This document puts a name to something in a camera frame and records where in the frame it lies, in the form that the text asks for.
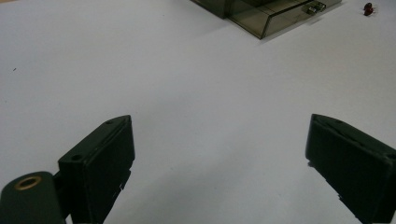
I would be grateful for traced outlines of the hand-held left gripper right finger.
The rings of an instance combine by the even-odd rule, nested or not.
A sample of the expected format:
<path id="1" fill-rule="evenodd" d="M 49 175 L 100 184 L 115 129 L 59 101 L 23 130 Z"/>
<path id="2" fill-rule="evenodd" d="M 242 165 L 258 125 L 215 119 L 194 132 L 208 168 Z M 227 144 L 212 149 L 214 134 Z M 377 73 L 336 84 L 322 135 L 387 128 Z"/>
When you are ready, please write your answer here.
<path id="1" fill-rule="evenodd" d="M 396 149 L 339 119 L 314 114 L 305 157 L 362 224 L 392 221 Z"/>

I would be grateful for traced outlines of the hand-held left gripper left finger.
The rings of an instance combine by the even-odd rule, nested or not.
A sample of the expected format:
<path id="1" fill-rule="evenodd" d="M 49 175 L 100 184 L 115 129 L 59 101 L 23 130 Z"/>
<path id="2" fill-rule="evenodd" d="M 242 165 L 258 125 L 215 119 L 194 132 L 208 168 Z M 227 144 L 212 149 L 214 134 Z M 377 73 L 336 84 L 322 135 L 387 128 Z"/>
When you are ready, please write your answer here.
<path id="1" fill-rule="evenodd" d="M 58 160 L 75 223 L 104 223 L 130 177 L 133 161 L 129 115 L 105 121 Z"/>

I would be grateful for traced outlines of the small metal clip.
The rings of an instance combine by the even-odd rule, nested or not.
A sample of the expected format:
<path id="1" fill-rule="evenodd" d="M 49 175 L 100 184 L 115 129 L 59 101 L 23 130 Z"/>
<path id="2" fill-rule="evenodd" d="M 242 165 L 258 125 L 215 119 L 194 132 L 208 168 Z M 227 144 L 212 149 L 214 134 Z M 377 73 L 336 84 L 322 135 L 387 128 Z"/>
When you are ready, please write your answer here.
<path id="1" fill-rule="evenodd" d="M 318 0 L 313 0 L 308 4 L 304 5 L 303 12 L 308 15 L 315 16 L 319 12 L 323 12 L 326 9 L 326 5 Z"/>

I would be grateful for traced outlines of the smoky transparent plastic box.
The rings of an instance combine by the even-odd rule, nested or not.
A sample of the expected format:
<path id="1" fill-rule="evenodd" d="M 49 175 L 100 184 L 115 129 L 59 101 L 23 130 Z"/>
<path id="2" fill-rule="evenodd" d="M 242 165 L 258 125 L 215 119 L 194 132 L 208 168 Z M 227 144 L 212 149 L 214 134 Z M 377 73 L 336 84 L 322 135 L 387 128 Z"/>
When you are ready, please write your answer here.
<path id="1" fill-rule="evenodd" d="M 191 0 L 221 19 L 228 19 L 259 39 L 315 17 L 303 12 L 313 0 Z M 327 7 L 342 0 L 318 0 Z"/>

